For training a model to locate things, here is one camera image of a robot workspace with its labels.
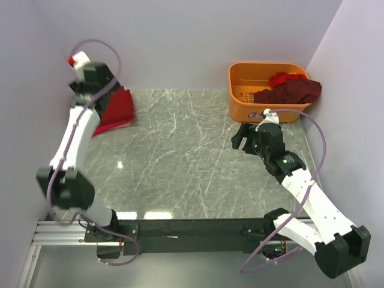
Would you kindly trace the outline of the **red t shirt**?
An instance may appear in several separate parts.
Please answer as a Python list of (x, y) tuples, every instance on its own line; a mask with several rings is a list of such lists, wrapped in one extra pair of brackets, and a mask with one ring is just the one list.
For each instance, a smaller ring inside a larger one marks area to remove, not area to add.
[(129, 89), (123, 86), (117, 89), (109, 99), (105, 111), (101, 114), (99, 128), (111, 129), (134, 120), (134, 103)]

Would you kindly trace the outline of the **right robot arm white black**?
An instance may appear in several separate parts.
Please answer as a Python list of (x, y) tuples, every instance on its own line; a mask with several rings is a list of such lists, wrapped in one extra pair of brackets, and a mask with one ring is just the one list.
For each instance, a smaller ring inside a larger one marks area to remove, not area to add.
[(279, 124), (243, 123), (231, 141), (234, 149), (244, 141), (243, 151), (263, 160), (266, 170), (300, 202), (298, 209), (303, 209), (314, 223), (311, 227), (283, 208), (265, 214), (265, 239), (253, 254), (261, 252), (270, 240), (283, 236), (310, 252), (331, 279), (366, 261), (370, 232), (345, 217), (313, 180), (305, 163), (286, 150)]

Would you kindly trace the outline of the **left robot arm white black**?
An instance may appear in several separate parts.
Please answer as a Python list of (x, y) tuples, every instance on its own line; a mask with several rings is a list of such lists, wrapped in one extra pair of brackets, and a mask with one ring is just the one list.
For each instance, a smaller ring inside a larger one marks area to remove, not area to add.
[(113, 241), (120, 233), (116, 212), (96, 201), (95, 188), (82, 170), (92, 135), (120, 84), (103, 62), (77, 62), (73, 68), (78, 78), (69, 84), (74, 95), (65, 133), (49, 165), (38, 168), (36, 179), (51, 220), (56, 217), (54, 207), (73, 210), (93, 222), (106, 241)]

